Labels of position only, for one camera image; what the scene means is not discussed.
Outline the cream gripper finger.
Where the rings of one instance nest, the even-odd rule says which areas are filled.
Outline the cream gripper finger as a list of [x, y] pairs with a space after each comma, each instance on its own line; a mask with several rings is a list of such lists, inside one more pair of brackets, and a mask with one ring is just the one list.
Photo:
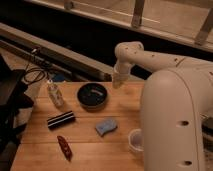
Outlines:
[[121, 85], [122, 85], [122, 82], [121, 82], [119, 79], [115, 79], [115, 78], [112, 79], [112, 86], [113, 86], [115, 89], [120, 88]]

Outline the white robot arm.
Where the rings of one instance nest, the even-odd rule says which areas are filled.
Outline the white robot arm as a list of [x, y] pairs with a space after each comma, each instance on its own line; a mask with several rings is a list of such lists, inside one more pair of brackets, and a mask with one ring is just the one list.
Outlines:
[[115, 47], [113, 86], [138, 65], [151, 75], [140, 100], [144, 171], [206, 171], [202, 116], [213, 110], [213, 62], [146, 51], [142, 43]]

